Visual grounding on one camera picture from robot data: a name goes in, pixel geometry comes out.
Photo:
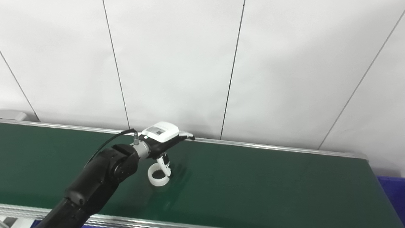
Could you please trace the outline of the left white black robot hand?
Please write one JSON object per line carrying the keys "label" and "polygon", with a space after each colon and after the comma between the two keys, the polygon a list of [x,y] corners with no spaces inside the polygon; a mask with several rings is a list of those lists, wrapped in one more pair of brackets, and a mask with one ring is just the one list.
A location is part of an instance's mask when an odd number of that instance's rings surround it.
{"label": "left white black robot hand", "polygon": [[142,158],[155,159],[162,172],[171,178],[170,160],[166,151],[186,139],[194,141],[196,137],[172,123],[158,122],[144,129],[139,136],[140,142],[147,147],[146,155]]}

